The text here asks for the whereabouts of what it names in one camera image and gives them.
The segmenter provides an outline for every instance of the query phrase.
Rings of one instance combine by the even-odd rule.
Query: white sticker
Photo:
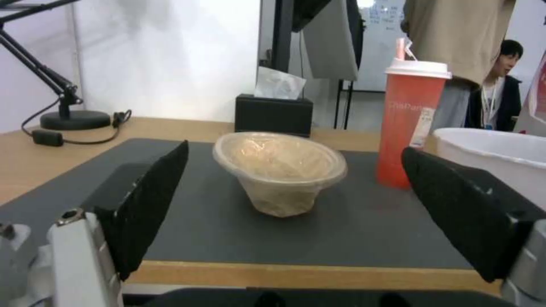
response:
[[[432,119],[434,118],[434,112],[436,109],[422,108],[421,115],[417,126],[413,131],[409,146],[413,148],[423,148],[425,146],[426,137],[429,136],[430,126],[432,125]]]

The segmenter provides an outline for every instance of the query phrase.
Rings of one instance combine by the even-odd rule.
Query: lamp base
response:
[[[110,125],[110,116],[97,111],[70,111],[69,119],[59,113],[46,113],[40,117],[40,126],[50,130],[88,130]]]

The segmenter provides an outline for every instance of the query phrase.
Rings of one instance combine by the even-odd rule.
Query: gray pants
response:
[[[471,84],[466,80],[447,80],[438,108],[434,113],[430,132],[438,128],[463,127]]]

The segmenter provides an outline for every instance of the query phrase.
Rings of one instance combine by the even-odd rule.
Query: black jacket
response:
[[[519,98],[519,84],[521,81],[512,77],[505,77],[505,86],[502,90],[501,105],[498,108],[496,130],[512,131],[515,122],[512,116],[518,116],[521,110],[521,99]],[[482,91],[472,91],[468,99],[466,109],[466,128],[481,128],[482,126]]]

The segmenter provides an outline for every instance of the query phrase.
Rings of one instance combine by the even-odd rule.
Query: red plastic cup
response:
[[[444,63],[396,58],[386,73],[377,180],[387,186],[410,188],[402,166],[402,150],[408,146],[423,148],[444,84],[446,79],[451,79],[451,73]]]

